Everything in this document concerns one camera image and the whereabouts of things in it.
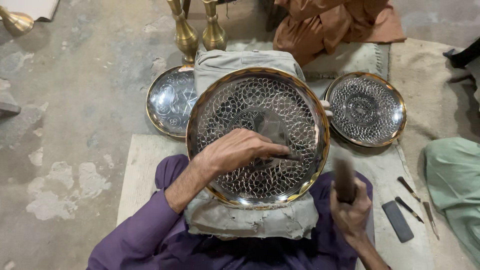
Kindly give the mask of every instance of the engraved metal plate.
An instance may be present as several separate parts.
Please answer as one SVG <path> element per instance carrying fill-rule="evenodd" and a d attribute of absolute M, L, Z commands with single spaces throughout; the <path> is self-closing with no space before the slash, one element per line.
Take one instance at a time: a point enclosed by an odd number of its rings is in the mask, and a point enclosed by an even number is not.
<path fill-rule="evenodd" d="M 407 121 L 400 94 L 373 74 L 355 72 L 337 78 L 328 86 L 325 99 L 333 113 L 333 129 L 357 145 L 390 144 Z"/>
<path fill-rule="evenodd" d="M 217 177 L 207 188 L 233 204 L 288 202 L 302 195 L 323 168 L 328 122 L 314 93 L 292 75 L 252 67 L 213 83 L 195 104 L 187 128 L 189 158 L 235 128 L 289 146 L 301 161 L 255 159 Z"/>
<path fill-rule="evenodd" d="M 173 67 L 163 72 L 150 86 L 147 114 L 160 131 L 185 137 L 188 118 L 196 101 L 193 65 Z"/>

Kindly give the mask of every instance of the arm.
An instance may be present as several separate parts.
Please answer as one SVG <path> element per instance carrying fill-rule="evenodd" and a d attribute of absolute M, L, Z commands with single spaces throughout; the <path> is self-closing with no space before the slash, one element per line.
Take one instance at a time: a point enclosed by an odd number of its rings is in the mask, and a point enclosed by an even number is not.
<path fill-rule="evenodd" d="M 165 191 L 159 191 L 107 235 L 92 251 L 87 270 L 156 269 L 156 247 L 179 213 L 217 175 L 248 165 L 254 158 L 289 154 L 286 146 L 253 131 L 236 129 L 200 152 Z"/>
<path fill-rule="evenodd" d="M 347 243 L 357 251 L 366 269 L 389 270 L 390 268 L 370 243 L 365 232 L 365 224 L 372 207 L 372 202 L 367 196 L 367 186 L 358 178 L 355 178 L 354 183 L 357 189 L 356 197 L 353 204 L 350 205 L 338 201 L 335 184 L 332 182 L 330 190 L 332 218 Z"/>

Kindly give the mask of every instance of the gray cloth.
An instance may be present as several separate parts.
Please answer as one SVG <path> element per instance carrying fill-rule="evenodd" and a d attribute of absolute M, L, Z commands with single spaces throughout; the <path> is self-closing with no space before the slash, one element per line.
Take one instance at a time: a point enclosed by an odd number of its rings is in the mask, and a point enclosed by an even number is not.
<path fill-rule="evenodd" d="M 305 81 L 303 72 L 293 56 L 284 51 L 252 50 L 197 52 L 195 58 L 195 89 L 200 96 L 212 83 L 223 75 L 246 67 L 271 67 L 290 73 Z"/>

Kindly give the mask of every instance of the wrist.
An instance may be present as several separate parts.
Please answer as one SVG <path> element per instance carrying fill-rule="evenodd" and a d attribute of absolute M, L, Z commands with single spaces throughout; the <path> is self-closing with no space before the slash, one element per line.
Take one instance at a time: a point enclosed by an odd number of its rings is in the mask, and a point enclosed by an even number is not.
<path fill-rule="evenodd" d="M 219 170 L 210 164 L 204 162 L 202 156 L 197 156 L 191 160 L 190 164 L 192 171 L 201 177 L 202 182 L 209 183 L 215 177 L 220 175 Z"/>
<path fill-rule="evenodd" d="M 363 249 L 365 246 L 371 245 L 366 232 L 360 233 L 359 235 L 345 235 L 344 238 L 355 250 Z"/>

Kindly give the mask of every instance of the small knife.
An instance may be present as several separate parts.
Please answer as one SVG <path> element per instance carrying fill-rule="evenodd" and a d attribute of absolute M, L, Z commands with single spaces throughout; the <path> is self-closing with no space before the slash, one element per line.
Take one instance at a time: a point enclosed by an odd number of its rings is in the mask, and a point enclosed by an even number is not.
<path fill-rule="evenodd" d="M 425 222 L 423 222 L 423 220 L 421 220 L 421 218 L 418 216 L 417 213 L 415 213 L 415 211 L 412 210 L 412 208 L 410 208 L 400 197 L 396 197 L 395 198 L 395 201 L 399 204 L 401 204 L 403 207 L 405 207 L 405 209 L 407 209 L 410 213 L 412 213 L 412 215 L 414 217 L 416 217 L 418 219 L 418 221 L 422 222 L 423 224 L 425 224 Z"/>
<path fill-rule="evenodd" d="M 415 192 L 413 192 L 413 189 L 407 184 L 407 182 L 405 182 L 405 179 L 403 179 L 403 177 L 398 177 L 398 181 L 400 181 L 400 183 L 402 183 L 402 185 L 408 190 L 408 192 L 410 192 L 412 194 L 412 196 L 417 199 L 418 202 L 421 202 L 420 198 L 417 196 L 417 194 L 415 194 Z"/>
<path fill-rule="evenodd" d="M 432 212 L 430 211 L 430 204 L 428 202 L 423 202 L 423 206 L 425 207 L 425 211 L 427 211 L 428 220 L 430 221 L 430 225 L 432 226 L 433 233 L 435 234 L 435 236 L 437 236 L 437 240 L 440 240 L 440 236 L 438 236 L 437 232 L 437 226 L 435 226 Z"/>

